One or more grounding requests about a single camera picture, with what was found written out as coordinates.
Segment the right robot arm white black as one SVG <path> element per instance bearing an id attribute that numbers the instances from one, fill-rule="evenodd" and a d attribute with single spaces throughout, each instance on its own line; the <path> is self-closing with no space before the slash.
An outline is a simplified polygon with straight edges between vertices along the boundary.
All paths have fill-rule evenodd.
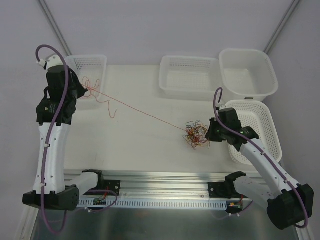
<path id="1" fill-rule="evenodd" d="M 312 216 L 314 191 L 292 178 L 268 153 L 259 135 L 250 127 L 242 127 L 234 108 L 214 109 L 214 117 L 205 137 L 210 142 L 226 141 L 246 157 L 267 187 L 253 182 L 244 172 L 225 177 L 224 193 L 227 198 L 239 194 L 251 199 L 267 212 L 279 230 L 295 226 L 304 229 Z"/>

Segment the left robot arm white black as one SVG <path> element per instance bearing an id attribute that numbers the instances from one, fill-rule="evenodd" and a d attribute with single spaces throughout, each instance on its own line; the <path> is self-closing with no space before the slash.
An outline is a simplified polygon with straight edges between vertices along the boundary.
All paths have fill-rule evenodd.
<path id="1" fill-rule="evenodd" d="M 47 71 L 47 87 L 36 108 L 40 133 L 39 162 L 32 191 L 24 193 L 23 204 L 37 209 L 73 211 L 88 191 L 95 195 L 105 189 L 100 170 L 84 170 L 65 183 L 64 164 L 68 134 L 77 100 L 87 90 L 76 73 L 53 54 L 40 64 Z"/>

